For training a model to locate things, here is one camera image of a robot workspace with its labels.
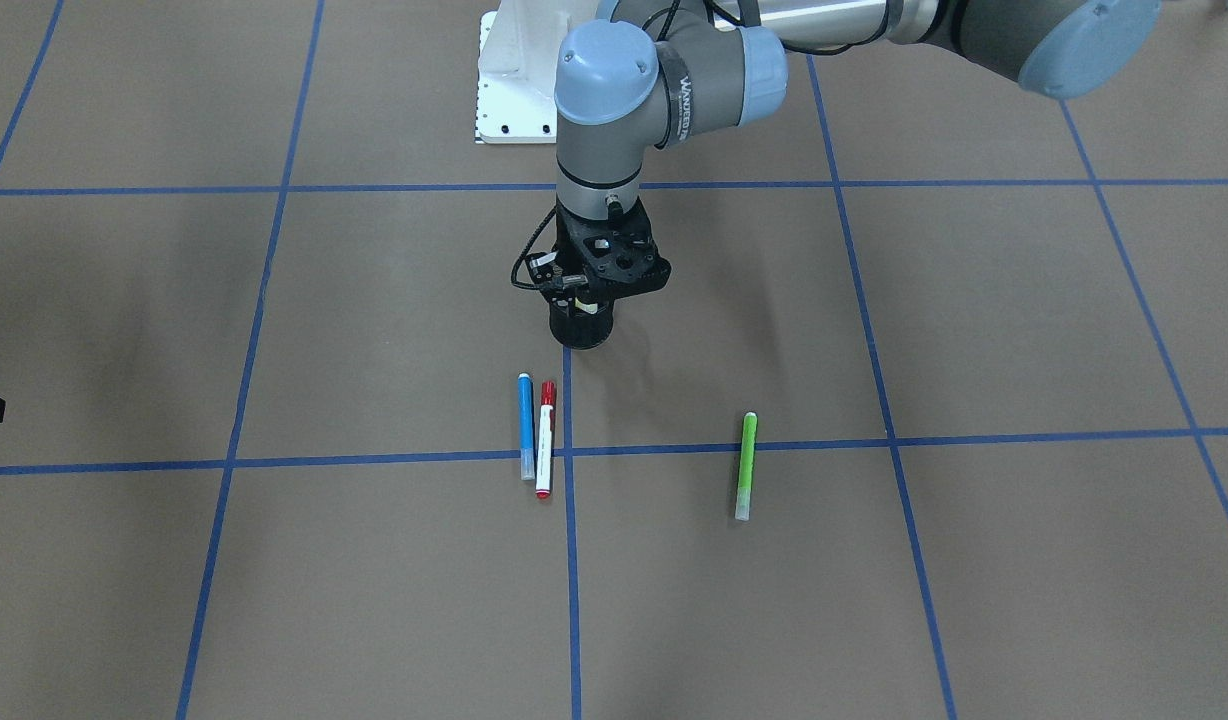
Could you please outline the green highlighter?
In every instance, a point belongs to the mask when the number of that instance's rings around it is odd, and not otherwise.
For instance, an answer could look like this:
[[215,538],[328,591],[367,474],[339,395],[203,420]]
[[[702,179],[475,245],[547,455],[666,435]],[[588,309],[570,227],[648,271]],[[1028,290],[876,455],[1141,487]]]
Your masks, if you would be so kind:
[[756,432],[759,432],[759,415],[754,412],[748,412],[742,418],[739,434],[739,462],[736,480],[736,505],[733,515],[733,518],[737,521],[747,521],[750,518],[752,489],[754,489]]

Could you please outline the red white marker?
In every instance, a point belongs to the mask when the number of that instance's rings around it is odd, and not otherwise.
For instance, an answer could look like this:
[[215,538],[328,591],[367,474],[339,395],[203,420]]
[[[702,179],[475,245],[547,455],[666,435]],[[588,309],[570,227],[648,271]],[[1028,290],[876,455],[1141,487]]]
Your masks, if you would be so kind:
[[555,404],[556,385],[554,381],[545,381],[538,402],[535,437],[535,498],[540,501],[546,501],[553,495]]

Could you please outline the black mesh pen cup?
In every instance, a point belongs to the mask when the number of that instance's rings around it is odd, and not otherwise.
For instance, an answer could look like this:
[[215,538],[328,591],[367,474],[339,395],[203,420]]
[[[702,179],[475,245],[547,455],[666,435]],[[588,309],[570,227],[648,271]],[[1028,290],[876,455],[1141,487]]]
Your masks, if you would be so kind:
[[615,323],[615,302],[586,305],[578,300],[546,302],[546,326],[555,342],[572,350],[599,346],[610,337]]

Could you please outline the blue highlighter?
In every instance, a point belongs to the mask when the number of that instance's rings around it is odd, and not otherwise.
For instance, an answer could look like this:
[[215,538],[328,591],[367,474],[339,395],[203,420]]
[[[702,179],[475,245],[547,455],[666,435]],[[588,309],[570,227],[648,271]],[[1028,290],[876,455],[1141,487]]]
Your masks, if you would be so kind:
[[519,374],[517,378],[517,404],[519,417],[519,461],[521,479],[535,482],[535,397],[530,374]]

